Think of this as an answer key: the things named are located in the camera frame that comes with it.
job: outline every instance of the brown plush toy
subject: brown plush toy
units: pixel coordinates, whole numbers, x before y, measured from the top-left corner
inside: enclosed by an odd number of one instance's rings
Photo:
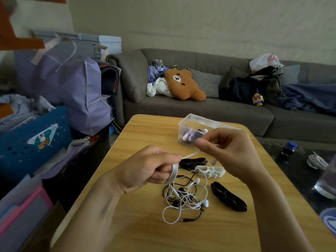
[[[191,98],[196,101],[204,101],[207,98],[206,94],[198,88],[188,70],[167,69],[165,77],[168,89],[174,97],[182,100]]]

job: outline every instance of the clear plastic box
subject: clear plastic box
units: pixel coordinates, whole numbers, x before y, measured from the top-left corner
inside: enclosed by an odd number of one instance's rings
[[[186,145],[194,145],[197,138],[218,127],[238,129],[208,118],[189,114],[178,124],[178,141]]]

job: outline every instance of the white storage box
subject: white storage box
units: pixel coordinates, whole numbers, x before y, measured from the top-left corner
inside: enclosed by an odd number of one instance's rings
[[[116,36],[93,35],[84,33],[59,33],[44,30],[33,30],[33,33],[37,38],[41,38],[44,43],[49,42],[51,39],[55,38],[56,34],[59,37],[70,38],[77,46],[77,51],[74,54],[74,57],[89,56],[91,58],[100,59],[102,56],[101,51],[104,50],[94,49],[94,45],[103,45],[108,47],[108,52],[110,54],[121,54],[121,38]],[[61,53],[61,56],[64,55],[66,60],[73,50],[74,45],[71,42],[64,41],[55,48],[51,49],[50,52],[57,51],[58,53]]]
[[[238,129],[208,118],[189,114],[178,124],[178,141],[186,145],[194,145],[197,138],[218,127]]]

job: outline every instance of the wooden table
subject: wooden table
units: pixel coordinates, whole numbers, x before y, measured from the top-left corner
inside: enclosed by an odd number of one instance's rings
[[[180,121],[181,118],[133,116],[57,229],[52,244],[61,235],[97,178],[138,150],[155,144],[183,156],[195,152],[195,149],[177,142]],[[243,125],[228,124],[248,131]],[[257,139],[248,132],[264,166],[282,188],[313,247],[316,251],[335,251],[336,239],[331,232]],[[195,157],[202,156],[206,155],[200,153]],[[200,219],[168,225],[162,220],[162,211],[167,206],[162,197],[164,185],[147,184],[120,199],[113,218],[111,242],[107,251],[260,251],[253,200],[247,186],[228,173],[216,180],[243,199],[248,211],[234,212],[227,208],[211,193],[208,185],[209,208]],[[213,181],[215,179],[209,179],[208,184]],[[177,214],[172,209],[165,216],[167,219],[174,219]],[[182,217],[193,218],[198,214],[198,211],[185,211]]]

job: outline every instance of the bag strap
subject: bag strap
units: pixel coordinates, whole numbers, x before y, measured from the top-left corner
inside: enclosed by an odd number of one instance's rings
[[[30,61],[32,64],[34,65],[38,65],[42,59],[42,57],[45,55],[45,53],[49,50],[51,50],[52,48],[54,48],[55,46],[57,46],[60,42],[62,41],[70,41],[73,43],[73,45],[75,46],[72,54],[63,62],[63,63],[59,63],[60,66],[57,68],[57,70],[63,65],[65,64],[70,58],[72,58],[74,56],[74,54],[76,53],[77,51],[77,46],[76,44],[69,38],[69,37],[59,37],[57,34],[56,34],[56,38],[53,38],[52,40],[50,40],[49,42],[47,42],[44,46],[45,48],[44,49],[39,49],[35,56],[32,58],[32,60]]]
[[[101,55],[101,58],[100,60],[102,62],[105,62],[105,59],[107,58],[107,56],[109,55],[109,48],[107,46],[103,46],[103,45],[94,45],[93,46],[94,49],[102,49],[102,50],[105,50],[104,51],[104,54]]]

